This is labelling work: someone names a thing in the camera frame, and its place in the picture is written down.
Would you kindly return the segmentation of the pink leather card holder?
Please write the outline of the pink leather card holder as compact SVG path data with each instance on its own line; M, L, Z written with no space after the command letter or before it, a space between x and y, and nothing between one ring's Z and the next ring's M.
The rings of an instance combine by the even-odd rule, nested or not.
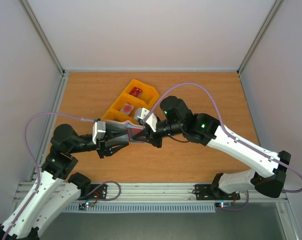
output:
M134 137L144 130L143 126L135 125L129 120L118 122L113 120L105 120L106 133L110 140L143 143L141 140L135 140Z

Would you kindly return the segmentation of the red credit card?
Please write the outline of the red credit card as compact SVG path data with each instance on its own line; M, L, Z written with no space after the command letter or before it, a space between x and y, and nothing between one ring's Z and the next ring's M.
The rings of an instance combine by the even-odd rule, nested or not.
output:
M134 137L142 131L143 131L143 128L135 128L135 127L128 126L127 134L128 134L129 141L130 142L135 141Z

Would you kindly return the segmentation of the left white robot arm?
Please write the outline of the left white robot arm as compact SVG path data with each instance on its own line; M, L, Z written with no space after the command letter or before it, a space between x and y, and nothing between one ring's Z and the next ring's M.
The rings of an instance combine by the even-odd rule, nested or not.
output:
M118 141L119 129L97 121L93 134L78 135L69 124L59 125L50 140L51 148L37 179L11 216L0 223L0 240L38 240L57 216L73 201L91 195L91 180L81 173L71 174L78 163L73 153L97 151L110 157L129 145Z

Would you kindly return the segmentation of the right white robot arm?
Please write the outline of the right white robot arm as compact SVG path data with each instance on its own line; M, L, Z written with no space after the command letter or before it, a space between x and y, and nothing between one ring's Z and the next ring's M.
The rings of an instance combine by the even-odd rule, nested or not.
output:
M137 141L161 148L162 139L182 135L187 141L220 150L250 167L238 173L218 173L214 177L210 194L221 199L237 191L256 190L278 198L284 188L287 166L291 155L266 150L228 129L206 113L192 113L185 102L169 96L160 103L165 120L145 108L135 111L134 119L144 130L134 136Z

